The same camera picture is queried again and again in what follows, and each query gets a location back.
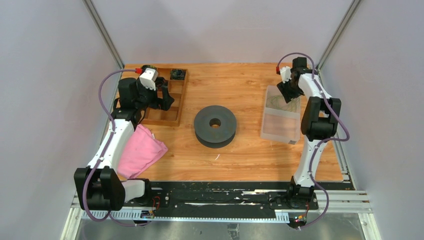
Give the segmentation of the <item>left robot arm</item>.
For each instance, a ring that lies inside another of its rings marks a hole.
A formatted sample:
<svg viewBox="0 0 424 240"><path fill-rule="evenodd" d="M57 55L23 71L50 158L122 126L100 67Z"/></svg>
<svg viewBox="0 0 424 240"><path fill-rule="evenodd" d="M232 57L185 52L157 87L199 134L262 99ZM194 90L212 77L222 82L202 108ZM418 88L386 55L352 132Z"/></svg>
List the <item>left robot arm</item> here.
<svg viewBox="0 0 424 240"><path fill-rule="evenodd" d="M73 176L80 206L87 212L119 211L133 199L149 206L153 201L150 181L137 177L168 151L140 123L147 108L167 111L174 103L167 81L128 77L119 81L118 91L120 106L107 111L110 122L105 138L89 164L77 168Z"/></svg>

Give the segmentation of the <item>black cable spool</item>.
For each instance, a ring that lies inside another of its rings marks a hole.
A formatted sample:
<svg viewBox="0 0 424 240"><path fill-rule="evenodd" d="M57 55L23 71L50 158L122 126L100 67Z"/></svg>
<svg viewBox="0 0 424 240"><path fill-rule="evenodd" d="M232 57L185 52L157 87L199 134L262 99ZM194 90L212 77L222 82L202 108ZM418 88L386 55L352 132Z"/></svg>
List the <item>black cable spool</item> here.
<svg viewBox="0 0 424 240"><path fill-rule="evenodd" d="M196 114L193 126L195 136L202 145L218 149L233 141L237 131L237 119L228 108L210 105Z"/></svg>

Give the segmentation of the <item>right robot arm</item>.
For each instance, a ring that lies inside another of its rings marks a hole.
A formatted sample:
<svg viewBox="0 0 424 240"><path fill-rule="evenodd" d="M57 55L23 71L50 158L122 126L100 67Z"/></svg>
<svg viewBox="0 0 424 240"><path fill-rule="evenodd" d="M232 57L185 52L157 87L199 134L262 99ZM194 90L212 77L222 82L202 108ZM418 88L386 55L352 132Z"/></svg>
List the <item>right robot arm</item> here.
<svg viewBox="0 0 424 240"><path fill-rule="evenodd" d="M304 136L299 166L290 180L287 193L280 199L294 209L309 203L314 196L315 174L322 151L337 132L341 100L323 88L318 75L308 67L306 57L293 59L291 67L277 67L281 76L277 88L288 104L300 96L307 98L300 131Z"/></svg>

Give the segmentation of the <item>clear plastic box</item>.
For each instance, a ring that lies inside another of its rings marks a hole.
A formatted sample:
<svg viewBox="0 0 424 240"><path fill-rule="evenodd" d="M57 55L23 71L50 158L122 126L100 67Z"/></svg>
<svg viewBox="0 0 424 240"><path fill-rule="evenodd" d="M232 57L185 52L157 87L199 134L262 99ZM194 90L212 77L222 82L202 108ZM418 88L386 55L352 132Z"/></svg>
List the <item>clear plastic box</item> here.
<svg viewBox="0 0 424 240"><path fill-rule="evenodd" d="M276 86L266 88L260 137L295 145L301 135L301 99L286 103Z"/></svg>

